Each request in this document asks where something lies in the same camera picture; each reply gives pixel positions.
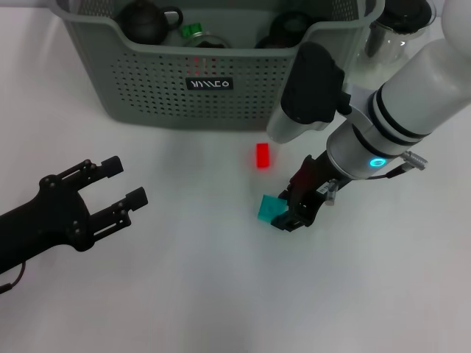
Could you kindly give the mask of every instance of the red block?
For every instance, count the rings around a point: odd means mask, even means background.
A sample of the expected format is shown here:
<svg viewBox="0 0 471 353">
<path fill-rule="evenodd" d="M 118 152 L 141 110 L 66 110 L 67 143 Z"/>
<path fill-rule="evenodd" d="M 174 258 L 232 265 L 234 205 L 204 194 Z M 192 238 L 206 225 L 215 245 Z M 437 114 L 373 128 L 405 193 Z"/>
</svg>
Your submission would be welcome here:
<svg viewBox="0 0 471 353">
<path fill-rule="evenodd" d="M 268 143 L 257 143 L 257 168 L 270 166 L 270 146 Z"/>
</svg>

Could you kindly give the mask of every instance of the white robotic arm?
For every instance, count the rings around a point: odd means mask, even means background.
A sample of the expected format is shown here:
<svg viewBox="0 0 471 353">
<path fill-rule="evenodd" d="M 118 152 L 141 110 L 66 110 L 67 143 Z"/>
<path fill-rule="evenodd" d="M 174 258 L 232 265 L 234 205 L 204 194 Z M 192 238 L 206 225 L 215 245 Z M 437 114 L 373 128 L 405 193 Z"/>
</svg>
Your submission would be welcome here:
<svg viewBox="0 0 471 353">
<path fill-rule="evenodd" d="M 338 189 L 352 180 L 377 179 L 373 175 L 398 157 L 406 163 L 387 177 L 425 167 L 426 161 L 408 150 L 471 103 L 470 15 L 470 0 L 447 0 L 445 39 L 429 43 L 368 94 L 358 88 L 349 95 L 343 92 L 343 73 L 333 61 L 319 61 L 325 56 L 320 46 L 301 45 L 268 135 L 286 143 L 308 129 L 324 129 L 333 120 L 332 109 L 347 120 L 328 138 L 326 152 L 315 160 L 308 156 L 280 194 L 288 200 L 289 211 L 276 217 L 274 226 L 288 231 L 310 226 Z"/>
</svg>

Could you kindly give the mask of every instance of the gray plastic basket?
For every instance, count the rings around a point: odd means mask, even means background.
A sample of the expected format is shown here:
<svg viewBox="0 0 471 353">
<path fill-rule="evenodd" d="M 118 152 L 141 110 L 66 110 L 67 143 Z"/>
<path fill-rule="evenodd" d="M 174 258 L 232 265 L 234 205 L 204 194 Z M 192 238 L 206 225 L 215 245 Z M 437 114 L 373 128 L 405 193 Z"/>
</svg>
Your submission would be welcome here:
<svg viewBox="0 0 471 353">
<path fill-rule="evenodd" d="M 265 129 L 297 48 L 201 49 L 128 40 L 112 19 L 130 0 L 50 0 L 108 114 L 119 121 L 181 129 Z M 161 0 L 182 9 L 184 24 L 202 23 L 235 47 L 253 48 L 286 10 L 329 18 L 303 41 L 322 44 L 348 74 L 384 0 Z M 233 90 L 188 90 L 187 77 L 231 77 Z"/>
</svg>

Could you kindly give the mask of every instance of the teal block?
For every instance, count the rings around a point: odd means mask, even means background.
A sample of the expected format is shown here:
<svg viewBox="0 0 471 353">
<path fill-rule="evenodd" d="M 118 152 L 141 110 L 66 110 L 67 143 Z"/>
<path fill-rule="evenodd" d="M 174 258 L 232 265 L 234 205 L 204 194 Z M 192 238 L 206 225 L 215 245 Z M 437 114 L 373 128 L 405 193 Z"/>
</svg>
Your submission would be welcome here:
<svg viewBox="0 0 471 353">
<path fill-rule="evenodd" d="M 263 195 L 258 211 L 258 219 L 271 223 L 277 215 L 286 211 L 287 201 L 269 195 Z"/>
</svg>

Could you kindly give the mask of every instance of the blue indicator light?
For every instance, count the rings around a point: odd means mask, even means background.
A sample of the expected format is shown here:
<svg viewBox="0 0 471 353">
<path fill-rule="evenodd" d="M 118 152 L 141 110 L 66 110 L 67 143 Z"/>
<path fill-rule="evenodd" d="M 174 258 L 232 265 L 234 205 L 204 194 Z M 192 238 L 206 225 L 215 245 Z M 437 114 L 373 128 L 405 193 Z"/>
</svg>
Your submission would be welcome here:
<svg viewBox="0 0 471 353">
<path fill-rule="evenodd" d="M 386 160 L 384 158 L 375 158 L 374 160 L 369 161 L 369 165 L 373 168 L 380 168 L 386 164 Z"/>
</svg>

